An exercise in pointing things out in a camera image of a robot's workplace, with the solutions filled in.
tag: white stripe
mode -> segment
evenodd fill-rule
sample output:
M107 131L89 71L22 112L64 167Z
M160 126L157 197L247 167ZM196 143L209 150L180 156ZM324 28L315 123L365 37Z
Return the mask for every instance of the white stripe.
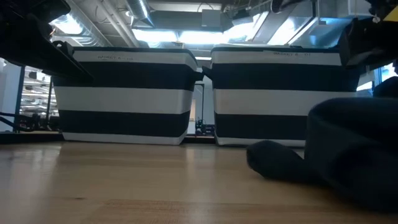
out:
M188 65L197 70L197 63L188 53L122 52L77 50L73 54L78 62L136 62Z
M266 139L241 139L241 138L219 138L217 137L217 143L221 146L224 145L244 145L249 146L259 141L263 141ZM276 143L282 144L284 146L290 147L304 147L305 141L304 140L281 140L281 139L268 139L270 141L274 141Z
M275 52L265 50L262 52L242 51L213 51L212 63L283 63L301 65L341 65L338 53L296 53Z
M55 86L59 110L182 114L191 110L192 92L145 88Z
M157 136L133 136L123 134L88 134L88 133L63 133L67 141L88 141L88 142L116 142L130 144L165 144L179 145L187 132L180 137L157 137Z
M339 97L355 97L354 92L297 90L214 90L218 114L307 116L317 104Z

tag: striped bin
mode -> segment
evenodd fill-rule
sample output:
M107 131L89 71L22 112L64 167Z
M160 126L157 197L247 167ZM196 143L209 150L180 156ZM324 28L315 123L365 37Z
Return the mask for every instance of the striped bin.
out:
M203 75L188 50L77 47L92 83L53 78L66 140L180 144L194 84Z
M211 57L219 145L304 146L310 109L355 96L363 70L344 69L335 49L217 47Z

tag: ceiling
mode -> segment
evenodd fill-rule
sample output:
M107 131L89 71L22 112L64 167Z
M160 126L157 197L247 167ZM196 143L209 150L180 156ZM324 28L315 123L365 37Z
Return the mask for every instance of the ceiling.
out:
M79 11L73 16L76 17L76 20L81 20L80 22L84 23L87 29L85 37L89 35L96 36L98 41L95 43L101 46L128 47L120 32L115 29L106 14L98 7L97 0L67 1ZM216 15L221 15L221 20L217 18L220 22L215 21L218 24L215 29L219 29L217 32L224 31L223 36L230 34L226 40L220 41L222 43L332 47L337 43L342 29L350 23L354 15L367 16L367 2L358 0L357 11L353 11L351 7L353 5L352 1L355 0L322 0L319 3L305 1L296 6L288 7L279 14L273 14L269 12L270 2L266 0L206 0L205 2L203 0L147 0L151 9L149 16L154 23L154 27L145 27L145 24L140 24L140 22L133 23L132 26L131 18L126 14L129 11L126 6L126 0L110 2L128 29L168 31L172 33L172 39L176 36L179 41L181 41L184 31L208 31L209 27L203 26L204 20L208 19L206 17L207 14L204 16L204 13L207 12L202 12L202 9L213 8L214 11L212 12L217 10ZM245 29L238 30L236 26L223 30L225 27L232 27L231 18L241 9L248 9L250 16L254 17L253 23L246 26ZM137 31L134 30L134 37L139 39L140 37L137 34ZM161 34L154 33L152 37L155 39L160 38ZM75 46L81 45L79 41L81 38L79 39L77 35L71 36L61 30L56 32L54 38L66 40ZM173 42L159 42L155 45L150 43L149 46L161 48L183 47L193 50L195 56L209 57L209 52L215 44L219 43L176 44Z

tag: black and white striped container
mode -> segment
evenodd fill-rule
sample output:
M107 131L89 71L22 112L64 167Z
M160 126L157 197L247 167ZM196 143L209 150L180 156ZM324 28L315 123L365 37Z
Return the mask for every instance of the black and white striped container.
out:
M304 146L310 109L355 96L361 74L345 70L334 49L217 47L211 61L219 145Z
M203 75L188 50L75 48L93 83L54 77L66 140L180 144L194 84Z

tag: wooden table surface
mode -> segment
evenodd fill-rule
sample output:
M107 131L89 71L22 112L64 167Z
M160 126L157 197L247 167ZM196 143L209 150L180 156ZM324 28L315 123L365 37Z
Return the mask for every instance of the wooden table surface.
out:
M328 189L264 180L243 149L0 146L0 223L398 223Z

